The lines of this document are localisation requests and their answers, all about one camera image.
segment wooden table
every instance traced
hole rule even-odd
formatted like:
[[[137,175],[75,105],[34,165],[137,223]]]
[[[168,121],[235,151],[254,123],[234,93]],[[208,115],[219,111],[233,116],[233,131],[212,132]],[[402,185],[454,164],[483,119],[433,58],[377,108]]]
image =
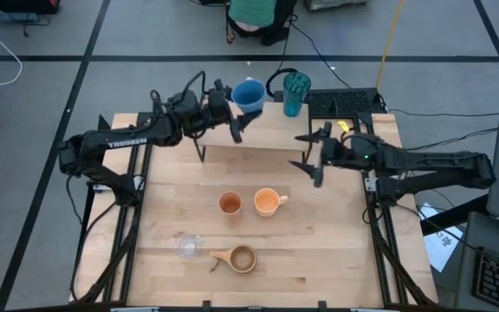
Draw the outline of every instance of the wooden table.
[[[136,117],[117,114],[113,127],[126,127]],[[400,144],[393,115],[373,119],[376,134]],[[313,120],[313,128],[323,123]],[[340,135],[336,120],[333,124],[333,136]],[[318,152],[314,146],[311,163]],[[371,231],[361,221],[366,204],[359,172],[326,168],[323,187],[318,189],[288,163],[301,159],[297,151],[217,147],[207,153],[206,162],[200,163],[190,140],[174,148],[153,147],[129,305],[201,306],[210,300],[214,307],[312,308],[324,300],[329,308],[382,306]],[[104,165],[126,172],[129,154],[129,148],[108,151]],[[254,194],[263,187],[290,196],[272,218],[261,218],[253,210]],[[228,191],[243,198],[239,218],[225,217],[217,206],[218,197]],[[111,192],[97,194],[90,220],[112,202]],[[400,204],[413,207],[413,196],[403,197]],[[118,211],[105,216],[87,238],[76,280],[79,296],[107,265]],[[425,294],[437,301],[417,216],[393,208],[392,219],[402,264]],[[202,238],[202,252],[184,259],[173,245],[190,234]],[[215,260],[209,251],[238,244],[256,249],[256,269],[238,275],[220,263],[210,273]],[[386,267],[396,302],[393,271],[387,262]],[[122,274],[119,268],[117,278]],[[117,298],[120,283],[114,285]]]

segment teal plastic cup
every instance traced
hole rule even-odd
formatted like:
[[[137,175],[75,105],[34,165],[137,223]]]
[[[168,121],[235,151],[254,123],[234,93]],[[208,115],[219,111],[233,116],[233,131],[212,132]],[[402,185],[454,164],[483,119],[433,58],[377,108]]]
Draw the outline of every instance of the teal plastic cup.
[[[311,89],[311,79],[303,73],[290,73],[284,77],[284,113],[288,117],[300,114],[308,92]]]

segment blue bowl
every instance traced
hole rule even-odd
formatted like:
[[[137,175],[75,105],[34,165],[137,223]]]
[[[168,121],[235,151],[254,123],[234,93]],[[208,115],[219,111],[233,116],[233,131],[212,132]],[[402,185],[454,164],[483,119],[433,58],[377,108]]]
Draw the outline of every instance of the blue bowl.
[[[265,87],[257,80],[244,81],[232,90],[232,100],[244,114],[263,110]]]

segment orange mug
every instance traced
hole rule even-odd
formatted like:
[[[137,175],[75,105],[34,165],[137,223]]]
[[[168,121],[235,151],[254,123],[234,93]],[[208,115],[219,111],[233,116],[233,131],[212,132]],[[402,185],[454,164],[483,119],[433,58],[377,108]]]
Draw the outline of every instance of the orange mug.
[[[234,192],[226,192],[218,200],[218,206],[224,214],[235,215],[242,208],[242,199]]]
[[[254,198],[257,213],[262,217],[270,217],[276,213],[276,209],[288,200],[288,196],[280,196],[269,188],[257,191]]]

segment blue cup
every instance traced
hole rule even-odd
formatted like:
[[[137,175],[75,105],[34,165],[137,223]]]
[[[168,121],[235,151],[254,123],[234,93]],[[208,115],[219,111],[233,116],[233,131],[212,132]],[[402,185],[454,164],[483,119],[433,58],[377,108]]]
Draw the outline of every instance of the blue cup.
[[[235,86],[231,96],[244,114],[263,110],[265,87],[260,81],[247,80]]]
[[[284,77],[284,114],[295,117],[311,89],[311,79],[303,73],[290,73]]]

